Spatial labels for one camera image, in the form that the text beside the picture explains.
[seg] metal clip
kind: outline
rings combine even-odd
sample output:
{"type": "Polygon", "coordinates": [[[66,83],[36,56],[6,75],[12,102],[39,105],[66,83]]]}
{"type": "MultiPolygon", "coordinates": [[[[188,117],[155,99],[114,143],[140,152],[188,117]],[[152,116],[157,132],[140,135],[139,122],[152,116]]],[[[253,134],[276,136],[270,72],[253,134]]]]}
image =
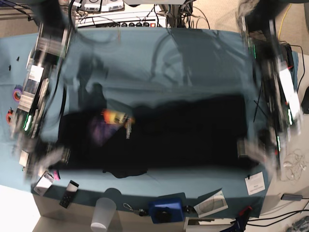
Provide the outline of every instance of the metal clip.
{"type": "Polygon", "coordinates": [[[124,208],[132,211],[134,214],[136,214],[140,217],[148,215],[148,212],[146,210],[144,210],[144,209],[134,210],[128,203],[124,203],[123,206],[124,206],[124,208]]]}
{"type": "Polygon", "coordinates": [[[131,130],[132,130],[132,128],[131,128],[131,121],[129,120],[126,123],[126,139],[130,138],[131,130]]]}

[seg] paper label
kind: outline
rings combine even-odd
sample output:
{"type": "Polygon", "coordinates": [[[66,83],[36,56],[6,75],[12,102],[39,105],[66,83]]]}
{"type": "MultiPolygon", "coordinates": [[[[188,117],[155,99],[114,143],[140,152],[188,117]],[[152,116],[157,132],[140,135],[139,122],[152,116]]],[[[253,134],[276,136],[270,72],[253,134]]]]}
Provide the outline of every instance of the paper label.
{"type": "Polygon", "coordinates": [[[38,181],[37,185],[34,187],[33,190],[40,196],[43,196],[49,189],[49,187],[51,187],[53,181],[54,178],[50,174],[48,174],[48,172],[45,172],[45,174],[41,177],[41,179],[38,181]]]}
{"type": "Polygon", "coordinates": [[[227,208],[228,205],[222,191],[217,192],[208,199],[194,206],[199,218],[220,212],[227,208]]]}
{"type": "Polygon", "coordinates": [[[250,176],[250,179],[245,178],[245,181],[249,196],[265,190],[265,183],[262,172],[250,176]]]}
{"type": "Polygon", "coordinates": [[[44,71],[43,67],[32,65],[31,70],[30,70],[30,74],[29,74],[29,79],[36,81],[36,82],[40,82],[42,75],[43,75],[43,71],[44,71]]]}

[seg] teal tablecloth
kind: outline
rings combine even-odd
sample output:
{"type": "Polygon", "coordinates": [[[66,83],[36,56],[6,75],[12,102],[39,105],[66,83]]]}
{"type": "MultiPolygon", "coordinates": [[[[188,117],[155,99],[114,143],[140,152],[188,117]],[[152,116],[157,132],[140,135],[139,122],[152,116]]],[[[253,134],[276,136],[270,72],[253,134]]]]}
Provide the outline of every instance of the teal tablecloth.
{"type": "MultiPolygon", "coordinates": [[[[46,140],[57,139],[58,124],[52,121],[60,109],[64,81],[68,85],[66,113],[100,105],[102,94],[109,108],[130,112],[131,107],[140,103],[156,106],[172,100],[193,101],[217,94],[241,93],[246,102],[249,138],[266,123],[258,111],[253,124],[253,101],[257,100],[258,90],[253,83],[252,61],[237,33],[119,28],[87,29],[84,35],[109,42],[73,39],[48,113],[49,121],[42,131],[46,140]],[[77,93],[80,87],[84,88],[82,96],[77,93]]],[[[30,183],[23,179],[19,158],[12,156],[14,141],[9,138],[5,115],[10,107],[17,107],[12,90],[26,77],[28,54],[36,38],[37,34],[30,34],[0,39],[0,185],[25,191],[31,191],[30,183]]],[[[207,197],[205,194],[222,189],[229,208],[213,215],[222,218],[234,218],[248,205],[254,209],[253,216],[259,216],[269,186],[268,175],[261,165],[250,173],[216,167],[187,168],[150,170],[125,179],[98,170],[62,172],[61,180],[54,182],[46,196],[61,199],[70,180],[80,185],[74,202],[94,206],[99,197],[108,196],[116,202],[118,210],[125,210],[123,203],[143,208],[149,200],[171,194],[183,197],[184,204],[195,205],[207,197]],[[248,196],[244,179],[261,171],[266,190],[248,196]]]]}

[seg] black fabric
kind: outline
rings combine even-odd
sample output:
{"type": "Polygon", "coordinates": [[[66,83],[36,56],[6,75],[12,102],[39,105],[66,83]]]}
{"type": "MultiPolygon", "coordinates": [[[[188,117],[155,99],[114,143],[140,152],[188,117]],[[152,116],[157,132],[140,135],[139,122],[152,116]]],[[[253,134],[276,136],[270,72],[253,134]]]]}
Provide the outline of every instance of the black fabric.
{"type": "Polygon", "coordinates": [[[121,128],[103,146],[95,145],[89,133],[89,121],[100,111],[62,117],[58,142],[71,149],[69,163],[62,168],[99,168],[125,177],[148,168],[255,165],[237,154],[237,139],[247,135],[242,96],[171,102],[155,109],[139,106],[133,110],[136,122],[130,139],[121,128]]]}

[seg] black device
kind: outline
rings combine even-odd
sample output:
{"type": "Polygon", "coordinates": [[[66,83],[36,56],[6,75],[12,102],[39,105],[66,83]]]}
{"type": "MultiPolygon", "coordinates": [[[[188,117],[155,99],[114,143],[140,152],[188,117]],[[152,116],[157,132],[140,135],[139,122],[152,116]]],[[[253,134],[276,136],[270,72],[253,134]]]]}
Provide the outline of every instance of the black device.
{"type": "Polygon", "coordinates": [[[67,190],[64,193],[59,205],[61,205],[64,208],[67,208],[69,204],[72,202],[73,197],[75,196],[78,187],[79,185],[71,180],[69,182],[69,185],[67,186],[67,190]]]}
{"type": "Polygon", "coordinates": [[[302,195],[295,195],[295,194],[288,194],[285,193],[282,195],[281,200],[283,201],[293,201],[293,202],[299,202],[303,199],[302,195]]]}
{"type": "Polygon", "coordinates": [[[294,60],[291,45],[289,43],[282,43],[280,46],[284,60],[286,61],[289,69],[292,69],[294,67],[294,60]]]}
{"type": "Polygon", "coordinates": [[[303,101],[301,102],[304,114],[309,114],[309,86],[306,89],[303,101]]]}

